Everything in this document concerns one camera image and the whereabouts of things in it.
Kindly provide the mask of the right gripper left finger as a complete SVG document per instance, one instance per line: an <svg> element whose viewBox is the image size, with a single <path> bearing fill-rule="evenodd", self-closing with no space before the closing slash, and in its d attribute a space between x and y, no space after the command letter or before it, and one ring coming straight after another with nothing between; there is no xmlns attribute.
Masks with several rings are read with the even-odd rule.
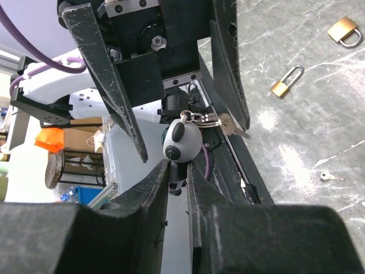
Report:
<svg viewBox="0 0 365 274"><path fill-rule="evenodd" d="M92 209L2 203L2 273L160 273L169 163Z"/></svg>

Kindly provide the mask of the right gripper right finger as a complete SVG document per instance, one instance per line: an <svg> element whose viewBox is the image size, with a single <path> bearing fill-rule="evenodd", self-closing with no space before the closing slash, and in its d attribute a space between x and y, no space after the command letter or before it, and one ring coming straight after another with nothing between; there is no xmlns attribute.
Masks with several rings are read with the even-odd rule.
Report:
<svg viewBox="0 0 365 274"><path fill-rule="evenodd" d="M363 273L347 228L329 207L242 205L191 163L187 170L193 273Z"/></svg>

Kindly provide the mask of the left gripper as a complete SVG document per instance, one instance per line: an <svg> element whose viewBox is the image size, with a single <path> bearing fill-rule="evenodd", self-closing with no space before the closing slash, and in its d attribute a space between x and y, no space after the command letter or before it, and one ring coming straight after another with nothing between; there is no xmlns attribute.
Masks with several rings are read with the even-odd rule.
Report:
<svg viewBox="0 0 365 274"><path fill-rule="evenodd" d="M143 163L148 152L136 117L170 124L198 109L197 42L209 35L214 88L241 128L250 128L236 1L91 1L65 8L62 19Z"/></svg>

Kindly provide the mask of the panda keychain with keys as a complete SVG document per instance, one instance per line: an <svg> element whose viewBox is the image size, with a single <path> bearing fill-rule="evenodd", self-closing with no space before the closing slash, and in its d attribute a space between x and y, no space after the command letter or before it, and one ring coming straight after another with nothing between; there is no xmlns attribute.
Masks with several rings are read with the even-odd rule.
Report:
<svg viewBox="0 0 365 274"><path fill-rule="evenodd" d="M205 156L204 178L209 178L210 159L201 130L213 127L221 127L227 136L247 136L245 130L236 126L228 113L201 114L190 110L182 111L180 117L164 131L163 154L170 161L169 193L171 195L181 195L181 189L186 186L187 165L198 156L200 151L203 151Z"/></svg>

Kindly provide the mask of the short brass padlock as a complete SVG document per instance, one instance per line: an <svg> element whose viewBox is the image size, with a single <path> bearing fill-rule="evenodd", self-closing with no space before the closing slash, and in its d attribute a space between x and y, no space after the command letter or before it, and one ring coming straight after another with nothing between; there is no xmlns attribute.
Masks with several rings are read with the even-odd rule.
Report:
<svg viewBox="0 0 365 274"><path fill-rule="evenodd" d="M345 49L351 49L359 46L363 40L362 33L358 29L358 25L349 17L344 17L334 24L328 31L328 35ZM357 35L354 43L348 44L345 40L352 34Z"/></svg>

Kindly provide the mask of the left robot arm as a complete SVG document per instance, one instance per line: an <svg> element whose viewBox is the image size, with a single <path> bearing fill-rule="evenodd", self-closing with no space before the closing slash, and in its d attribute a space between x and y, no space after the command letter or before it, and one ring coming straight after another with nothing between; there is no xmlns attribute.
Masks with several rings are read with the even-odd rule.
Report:
<svg viewBox="0 0 365 274"><path fill-rule="evenodd" d="M198 41L212 47L213 89L238 124L250 115L240 79L236 1L58 1L59 23L76 49L26 62L10 87L11 102L49 127L110 116L148 152L138 120L169 123L172 90L203 78Z"/></svg>

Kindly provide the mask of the small loose silver key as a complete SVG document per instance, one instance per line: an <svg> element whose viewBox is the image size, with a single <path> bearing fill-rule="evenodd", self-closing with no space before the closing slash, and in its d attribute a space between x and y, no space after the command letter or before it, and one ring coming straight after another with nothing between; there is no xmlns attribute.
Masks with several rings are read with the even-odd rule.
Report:
<svg viewBox="0 0 365 274"><path fill-rule="evenodd" d="M321 180L322 181L327 181L327 180L339 180L339 181L344 181L344 178L341 177L336 177L335 175L329 173L328 171L323 171L320 174Z"/></svg>

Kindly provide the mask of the long-shackle brass padlock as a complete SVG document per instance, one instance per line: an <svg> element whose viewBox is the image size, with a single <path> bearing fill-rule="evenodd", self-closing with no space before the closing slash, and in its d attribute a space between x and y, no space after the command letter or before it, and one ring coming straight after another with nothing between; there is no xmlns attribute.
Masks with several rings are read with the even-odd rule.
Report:
<svg viewBox="0 0 365 274"><path fill-rule="evenodd" d="M287 82L287 80L293 75L295 71L298 70L298 73L294 76L294 78ZM277 81L272 87L271 92L279 98L283 98L286 93L290 90L290 88L297 82L297 80L304 73L304 67L301 65L293 66L279 81Z"/></svg>

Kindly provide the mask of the black base frame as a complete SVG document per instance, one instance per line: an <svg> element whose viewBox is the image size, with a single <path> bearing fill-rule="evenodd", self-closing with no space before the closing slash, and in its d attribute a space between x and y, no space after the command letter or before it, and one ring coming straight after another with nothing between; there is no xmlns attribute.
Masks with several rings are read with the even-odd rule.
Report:
<svg viewBox="0 0 365 274"><path fill-rule="evenodd" d="M219 127L204 130L203 136L210 144L214 162L211 182L216 182L229 200L236 204L274 204L242 137L227 136Z"/></svg>

